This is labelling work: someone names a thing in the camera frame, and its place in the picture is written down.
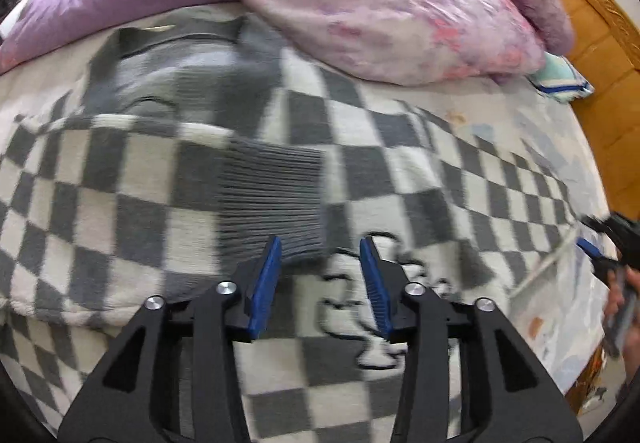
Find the right hand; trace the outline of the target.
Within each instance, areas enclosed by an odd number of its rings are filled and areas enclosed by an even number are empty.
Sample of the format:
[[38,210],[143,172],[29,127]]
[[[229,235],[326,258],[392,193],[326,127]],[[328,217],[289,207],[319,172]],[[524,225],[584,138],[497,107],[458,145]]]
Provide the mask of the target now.
[[605,316],[603,330],[605,351],[609,356],[617,359],[622,356],[629,327],[634,321],[634,315],[636,315],[638,293],[629,284],[625,265],[617,267],[614,274],[615,288],[620,290],[623,304],[618,307],[615,314]]

